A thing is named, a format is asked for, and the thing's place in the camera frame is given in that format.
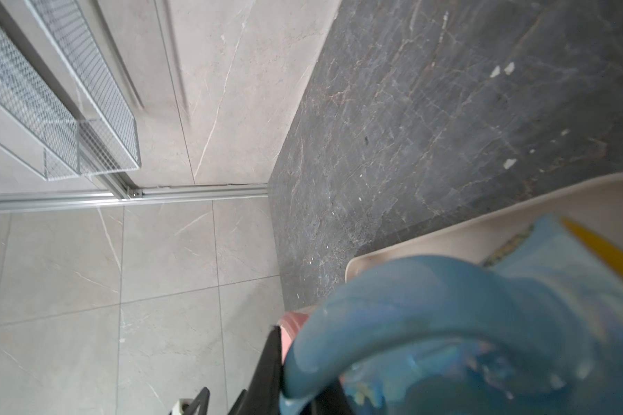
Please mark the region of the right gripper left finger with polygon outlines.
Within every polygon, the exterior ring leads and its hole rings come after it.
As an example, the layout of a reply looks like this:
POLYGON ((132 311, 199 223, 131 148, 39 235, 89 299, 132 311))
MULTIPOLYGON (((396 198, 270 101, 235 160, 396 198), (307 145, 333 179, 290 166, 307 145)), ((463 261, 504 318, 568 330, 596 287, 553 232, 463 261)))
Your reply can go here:
POLYGON ((183 415, 207 415, 209 409, 210 391, 204 387, 197 397, 189 403, 183 404, 183 415))

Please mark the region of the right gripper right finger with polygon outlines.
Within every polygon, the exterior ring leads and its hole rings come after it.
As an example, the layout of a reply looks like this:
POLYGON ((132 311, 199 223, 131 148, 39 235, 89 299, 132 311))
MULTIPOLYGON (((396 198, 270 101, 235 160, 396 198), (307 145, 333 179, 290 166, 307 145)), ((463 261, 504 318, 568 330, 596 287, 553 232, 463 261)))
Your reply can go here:
POLYGON ((228 414, 279 415, 281 377, 281 329, 273 326, 249 387, 240 392, 228 414))

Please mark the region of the pink cartoon mug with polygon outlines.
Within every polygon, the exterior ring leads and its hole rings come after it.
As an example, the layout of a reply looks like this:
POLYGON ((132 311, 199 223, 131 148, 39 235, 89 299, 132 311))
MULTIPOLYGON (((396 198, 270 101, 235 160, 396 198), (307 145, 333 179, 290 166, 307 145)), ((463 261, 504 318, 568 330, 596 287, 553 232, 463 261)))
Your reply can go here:
POLYGON ((280 326, 280 342, 281 342, 281 361, 285 362, 287 353, 292 347, 295 337, 298 335, 313 308, 301 309, 298 311, 287 311, 278 321, 280 326))

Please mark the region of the blue mug yellow inside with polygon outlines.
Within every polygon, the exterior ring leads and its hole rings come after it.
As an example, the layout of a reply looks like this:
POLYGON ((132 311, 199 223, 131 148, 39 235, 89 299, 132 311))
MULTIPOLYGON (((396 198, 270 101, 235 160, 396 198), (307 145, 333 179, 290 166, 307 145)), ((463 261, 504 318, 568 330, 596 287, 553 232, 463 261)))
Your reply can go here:
POLYGON ((320 304, 287 352, 280 411, 623 414, 623 250, 547 215, 476 265, 392 259, 320 304))

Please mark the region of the beige serving tray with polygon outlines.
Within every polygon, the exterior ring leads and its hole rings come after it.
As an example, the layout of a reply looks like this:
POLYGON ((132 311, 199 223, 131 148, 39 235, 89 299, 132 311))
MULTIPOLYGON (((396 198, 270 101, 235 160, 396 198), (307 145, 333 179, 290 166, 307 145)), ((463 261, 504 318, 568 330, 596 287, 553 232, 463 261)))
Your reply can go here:
POLYGON ((545 214, 577 221, 623 249, 623 173, 571 185, 352 259, 345 280, 391 259, 441 255, 478 264, 545 214))

